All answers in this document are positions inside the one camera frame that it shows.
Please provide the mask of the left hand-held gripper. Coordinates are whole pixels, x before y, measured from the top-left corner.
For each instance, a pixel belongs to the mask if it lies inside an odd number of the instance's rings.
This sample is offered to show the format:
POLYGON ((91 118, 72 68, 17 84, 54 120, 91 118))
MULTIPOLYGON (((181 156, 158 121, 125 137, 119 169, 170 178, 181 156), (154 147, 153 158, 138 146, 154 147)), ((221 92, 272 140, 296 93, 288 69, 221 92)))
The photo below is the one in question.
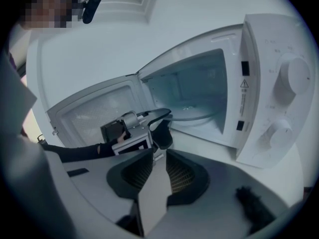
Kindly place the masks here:
POLYGON ((167 117, 170 113, 171 110, 166 108, 146 111, 144 112, 145 117, 137 115, 134 111, 125 113, 116 120, 100 127, 103 140, 105 143, 109 143, 121 137, 123 133, 126 134, 122 142, 112 146, 115 155, 152 148, 153 142, 162 150, 168 149, 172 145, 172 136, 168 126, 170 121, 162 120, 151 133, 144 123, 151 125, 167 117))

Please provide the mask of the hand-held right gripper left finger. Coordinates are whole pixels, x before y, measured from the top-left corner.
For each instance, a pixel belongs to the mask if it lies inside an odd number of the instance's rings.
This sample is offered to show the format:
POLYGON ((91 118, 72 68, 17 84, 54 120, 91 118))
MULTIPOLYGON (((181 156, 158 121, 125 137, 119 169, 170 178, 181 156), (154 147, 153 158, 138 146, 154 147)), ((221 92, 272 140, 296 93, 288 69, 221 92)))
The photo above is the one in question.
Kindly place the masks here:
POLYGON ((153 170, 153 150, 140 150, 136 156, 112 167, 106 176, 109 186, 121 198, 136 199, 153 170))

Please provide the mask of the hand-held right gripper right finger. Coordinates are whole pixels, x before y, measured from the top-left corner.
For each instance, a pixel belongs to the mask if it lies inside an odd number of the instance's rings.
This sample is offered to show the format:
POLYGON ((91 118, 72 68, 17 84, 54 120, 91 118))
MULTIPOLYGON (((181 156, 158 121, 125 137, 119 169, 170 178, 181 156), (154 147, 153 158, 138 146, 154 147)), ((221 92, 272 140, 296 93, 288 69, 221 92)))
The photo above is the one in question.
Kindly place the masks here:
POLYGON ((207 170, 173 149, 166 151, 166 172, 172 192, 167 198, 167 206, 190 205, 209 186, 207 170))

